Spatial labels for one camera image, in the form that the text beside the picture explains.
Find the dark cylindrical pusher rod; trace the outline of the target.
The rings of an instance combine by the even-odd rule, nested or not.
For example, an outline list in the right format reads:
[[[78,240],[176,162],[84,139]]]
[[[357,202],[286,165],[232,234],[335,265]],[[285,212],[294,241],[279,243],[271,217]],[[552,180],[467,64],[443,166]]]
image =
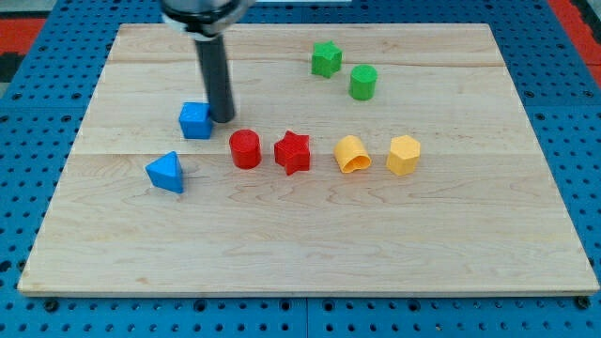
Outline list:
[[[196,41],[195,49],[208,97],[209,116],[216,123],[228,123],[234,119],[236,109],[223,36]]]

